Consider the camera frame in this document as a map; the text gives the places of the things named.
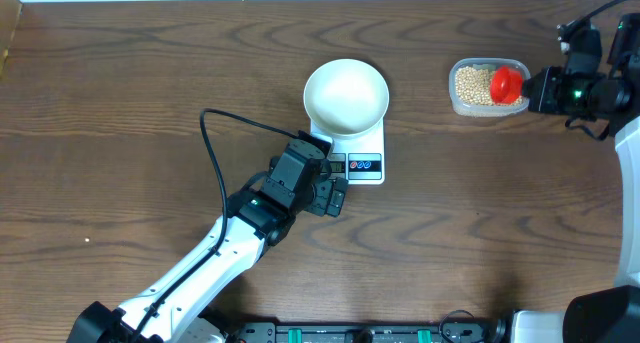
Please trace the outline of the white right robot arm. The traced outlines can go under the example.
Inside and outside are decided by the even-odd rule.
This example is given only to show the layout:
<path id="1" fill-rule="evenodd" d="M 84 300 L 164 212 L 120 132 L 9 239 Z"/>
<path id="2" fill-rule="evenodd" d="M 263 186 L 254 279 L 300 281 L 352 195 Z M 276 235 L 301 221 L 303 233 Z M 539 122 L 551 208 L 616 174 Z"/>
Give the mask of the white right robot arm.
<path id="1" fill-rule="evenodd" d="M 636 342 L 639 339 L 639 16 L 624 15 L 600 72 L 600 32 L 590 17 L 558 28 L 566 63 L 526 80 L 531 112 L 566 117 L 568 129 L 598 119 L 597 140 L 614 140 L 623 189 L 622 243 L 610 289 L 573 299 L 562 312 L 521 310 L 509 330 L 512 342 Z"/>

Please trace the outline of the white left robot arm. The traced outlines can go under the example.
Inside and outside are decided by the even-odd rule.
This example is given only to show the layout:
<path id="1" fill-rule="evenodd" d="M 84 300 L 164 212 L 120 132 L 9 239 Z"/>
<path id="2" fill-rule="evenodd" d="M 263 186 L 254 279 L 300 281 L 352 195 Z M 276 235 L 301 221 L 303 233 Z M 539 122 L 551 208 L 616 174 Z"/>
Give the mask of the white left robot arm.
<path id="1" fill-rule="evenodd" d="M 209 303 L 288 234 L 296 214 L 336 217 L 346 197 L 344 178 L 298 191 L 260 172 L 226 203 L 227 212 L 163 277 L 114 310 L 96 301 L 76 319 L 69 342 L 178 342 Z"/>

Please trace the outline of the red plastic measuring scoop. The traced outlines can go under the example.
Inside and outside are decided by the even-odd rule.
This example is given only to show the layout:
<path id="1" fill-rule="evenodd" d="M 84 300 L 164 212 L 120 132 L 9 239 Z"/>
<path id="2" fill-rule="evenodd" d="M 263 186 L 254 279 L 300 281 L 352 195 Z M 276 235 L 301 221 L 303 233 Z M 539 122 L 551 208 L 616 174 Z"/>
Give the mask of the red plastic measuring scoop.
<path id="1" fill-rule="evenodd" d="M 520 72 L 507 66 L 495 71 L 489 85 L 491 99 L 496 104 L 510 105 L 521 96 L 524 79 Z"/>

